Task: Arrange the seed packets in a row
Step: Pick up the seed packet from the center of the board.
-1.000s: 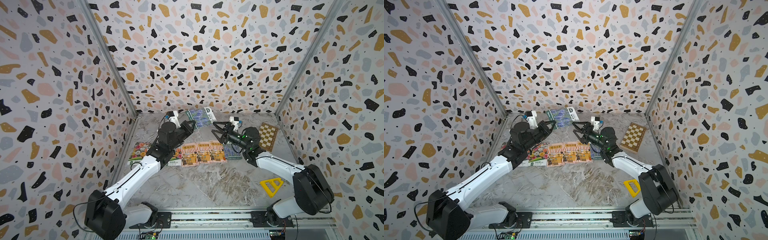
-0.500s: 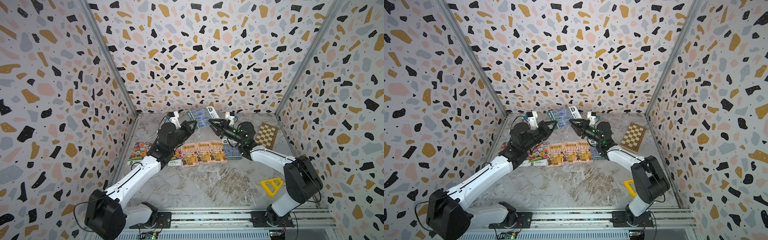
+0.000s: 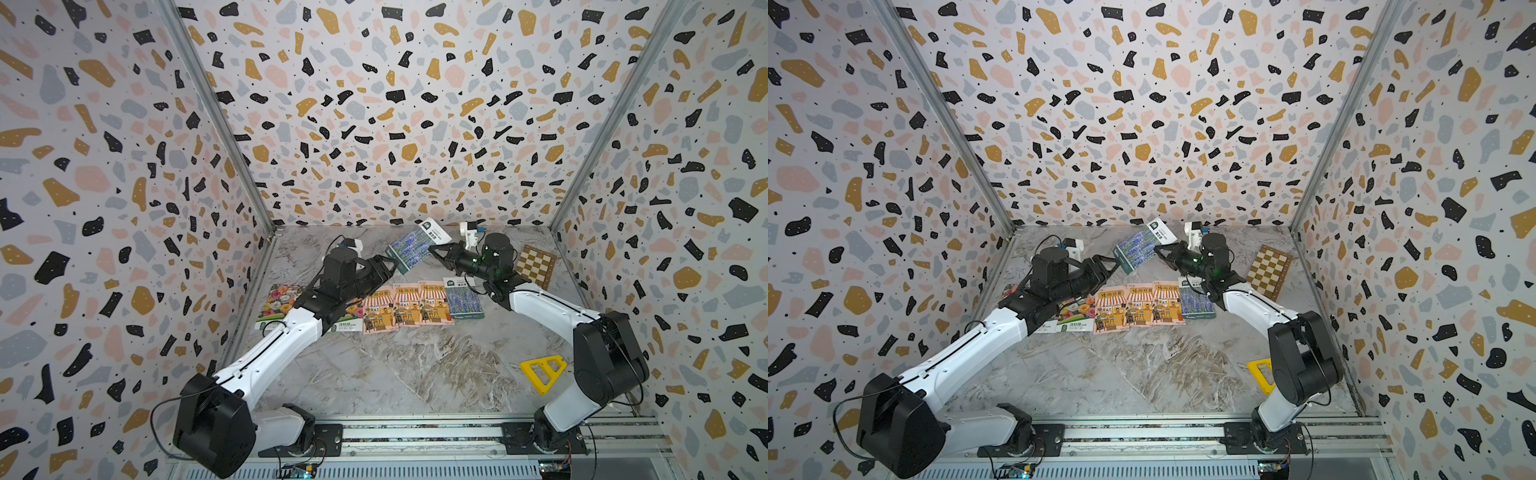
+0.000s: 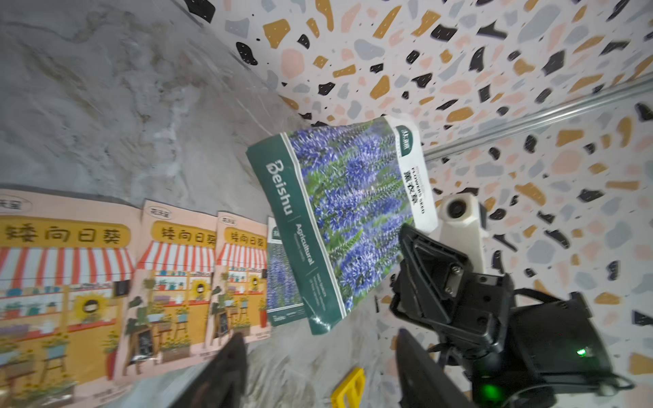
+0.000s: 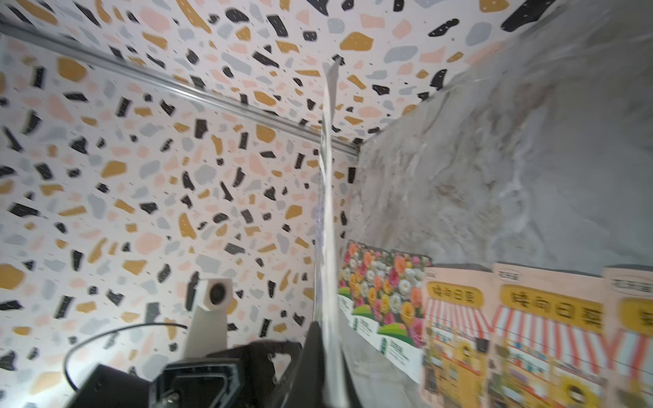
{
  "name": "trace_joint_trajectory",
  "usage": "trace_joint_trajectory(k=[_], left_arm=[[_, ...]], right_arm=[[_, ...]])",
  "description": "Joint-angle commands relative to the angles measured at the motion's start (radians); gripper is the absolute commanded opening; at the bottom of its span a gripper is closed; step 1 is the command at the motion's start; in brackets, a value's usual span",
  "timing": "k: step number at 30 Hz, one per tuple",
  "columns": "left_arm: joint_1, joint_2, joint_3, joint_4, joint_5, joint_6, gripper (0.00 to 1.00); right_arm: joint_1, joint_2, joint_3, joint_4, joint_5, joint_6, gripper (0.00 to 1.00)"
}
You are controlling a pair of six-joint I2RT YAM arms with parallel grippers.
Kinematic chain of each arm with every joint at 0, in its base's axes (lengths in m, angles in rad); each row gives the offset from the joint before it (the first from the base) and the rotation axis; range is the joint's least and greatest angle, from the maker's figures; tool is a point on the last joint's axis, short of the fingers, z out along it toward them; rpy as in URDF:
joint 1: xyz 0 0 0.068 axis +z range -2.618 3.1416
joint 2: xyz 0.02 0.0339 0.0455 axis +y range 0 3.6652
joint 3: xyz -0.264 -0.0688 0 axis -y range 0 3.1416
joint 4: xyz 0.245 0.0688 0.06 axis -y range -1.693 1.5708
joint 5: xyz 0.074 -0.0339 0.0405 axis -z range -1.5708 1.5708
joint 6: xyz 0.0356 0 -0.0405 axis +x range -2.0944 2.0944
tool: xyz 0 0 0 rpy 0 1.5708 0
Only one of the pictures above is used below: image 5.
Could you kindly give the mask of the lavender seed packet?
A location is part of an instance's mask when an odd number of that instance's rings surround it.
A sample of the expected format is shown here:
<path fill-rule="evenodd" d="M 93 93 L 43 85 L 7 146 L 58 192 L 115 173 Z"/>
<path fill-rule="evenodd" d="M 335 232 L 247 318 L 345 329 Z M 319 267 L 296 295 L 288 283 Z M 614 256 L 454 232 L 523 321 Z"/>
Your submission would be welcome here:
<path fill-rule="evenodd" d="M 326 407 L 350 407 L 346 367 L 339 333 L 338 267 L 333 225 L 333 119 L 336 106 L 338 72 L 342 58 L 337 57 L 325 71 L 325 91 L 321 108 L 319 151 L 320 195 L 317 208 L 316 303 L 315 321 L 321 328 L 324 351 L 322 399 Z"/>

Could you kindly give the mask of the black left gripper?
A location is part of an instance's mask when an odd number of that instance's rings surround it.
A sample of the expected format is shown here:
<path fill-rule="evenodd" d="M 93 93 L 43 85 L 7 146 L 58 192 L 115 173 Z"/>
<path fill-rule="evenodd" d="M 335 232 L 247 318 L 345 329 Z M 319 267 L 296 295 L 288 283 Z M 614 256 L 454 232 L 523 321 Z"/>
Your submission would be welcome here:
<path fill-rule="evenodd" d="M 289 375 L 275 377 L 274 358 L 301 357 L 301 343 L 257 341 L 163 368 L 149 387 L 149 407 L 279 407 Z"/>

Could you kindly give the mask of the flower seed packet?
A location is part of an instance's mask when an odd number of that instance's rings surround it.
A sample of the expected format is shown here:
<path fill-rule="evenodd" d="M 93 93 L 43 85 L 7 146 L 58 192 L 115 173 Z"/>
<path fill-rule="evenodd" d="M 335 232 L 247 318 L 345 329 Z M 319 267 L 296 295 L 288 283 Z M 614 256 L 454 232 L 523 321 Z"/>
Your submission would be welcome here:
<path fill-rule="evenodd" d="M 390 308 L 395 286 L 390 282 L 394 268 L 391 253 L 357 241 L 348 241 L 338 275 L 338 302 L 348 326 L 364 319 L 367 331 L 394 324 L 396 313 Z"/>
<path fill-rule="evenodd" d="M 386 252 L 376 261 L 375 318 L 379 351 L 414 382 L 421 378 L 425 300 L 422 294 L 431 258 Z"/>

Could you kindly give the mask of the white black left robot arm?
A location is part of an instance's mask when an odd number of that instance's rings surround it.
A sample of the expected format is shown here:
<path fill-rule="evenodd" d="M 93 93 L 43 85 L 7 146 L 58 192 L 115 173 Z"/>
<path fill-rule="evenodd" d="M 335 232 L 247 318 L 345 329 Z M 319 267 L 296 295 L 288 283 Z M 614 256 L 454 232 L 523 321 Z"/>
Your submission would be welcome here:
<path fill-rule="evenodd" d="M 152 381 L 98 365 L 70 407 L 281 407 L 289 374 L 278 380 L 273 359 L 299 361 L 296 342 L 258 341 L 163 367 Z"/>

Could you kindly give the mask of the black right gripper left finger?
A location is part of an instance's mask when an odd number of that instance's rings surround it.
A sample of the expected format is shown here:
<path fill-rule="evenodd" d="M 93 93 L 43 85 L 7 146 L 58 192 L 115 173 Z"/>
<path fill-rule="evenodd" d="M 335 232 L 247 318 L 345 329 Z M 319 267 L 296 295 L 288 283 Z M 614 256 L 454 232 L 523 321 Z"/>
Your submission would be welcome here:
<path fill-rule="evenodd" d="M 324 406 L 324 347 L 321 326 L 314 321 L 292 371 L 291 382 L 282 397 L 280 407 L 318 408 Z"/>

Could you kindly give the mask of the sunflower seed packet pink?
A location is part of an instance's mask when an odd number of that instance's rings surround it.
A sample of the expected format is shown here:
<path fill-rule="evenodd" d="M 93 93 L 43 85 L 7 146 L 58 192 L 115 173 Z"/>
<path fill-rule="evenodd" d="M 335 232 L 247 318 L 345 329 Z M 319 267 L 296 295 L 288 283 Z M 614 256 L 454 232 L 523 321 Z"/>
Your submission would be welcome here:
<path fill-rule="evenodd" d="M 428 406 L 488 406 L 494 294 L 489 272 L 435 266 L 426 270 L 420 395 Z"/>
<path fill-rule="evenodd" d="M 602 407 L 608 352 L 596 276 L 496 263 L 491 407 Z"/>
<path fill-rule="evenodd" d="M 652 272 L 605 269 L 607 407 L 652 406 Z"/>

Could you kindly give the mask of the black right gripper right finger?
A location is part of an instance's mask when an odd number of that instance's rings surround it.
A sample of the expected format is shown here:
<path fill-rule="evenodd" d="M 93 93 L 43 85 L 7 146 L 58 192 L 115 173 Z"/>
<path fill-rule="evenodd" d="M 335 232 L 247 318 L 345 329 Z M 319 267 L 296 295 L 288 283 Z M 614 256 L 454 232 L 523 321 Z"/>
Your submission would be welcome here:
<path fill-rule="evenodd" d="M 347 389 L 347 396 L 350 401 L 350 407 L 351 408 L 362 408 L 362 403 L 359 399 L 359 396 L 356 392 L 355 389 L 355 384 L 353 382 L 352 376 L 350 374 L 350 370 L 348 369 L 348 366 L 344 364 L 344 371 L 345 371 L 345 384 L 346 384 L 346 389 Z"/>

